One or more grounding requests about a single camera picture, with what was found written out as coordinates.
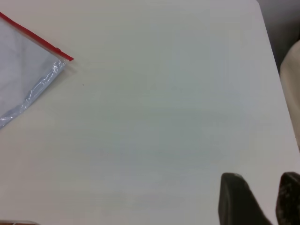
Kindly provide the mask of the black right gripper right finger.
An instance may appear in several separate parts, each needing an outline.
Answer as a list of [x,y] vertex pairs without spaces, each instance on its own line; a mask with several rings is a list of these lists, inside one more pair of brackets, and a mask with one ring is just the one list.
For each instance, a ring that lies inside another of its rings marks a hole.
[[279,225],[300,225],[300,175],[296,172],[281,176],[276,217]]

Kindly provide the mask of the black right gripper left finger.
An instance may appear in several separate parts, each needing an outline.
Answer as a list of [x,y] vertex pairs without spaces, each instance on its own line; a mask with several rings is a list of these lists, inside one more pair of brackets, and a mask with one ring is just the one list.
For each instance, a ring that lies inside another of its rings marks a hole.
[[235,173],[223,173],[218,216],[221,225],[270,225],[248,183]]

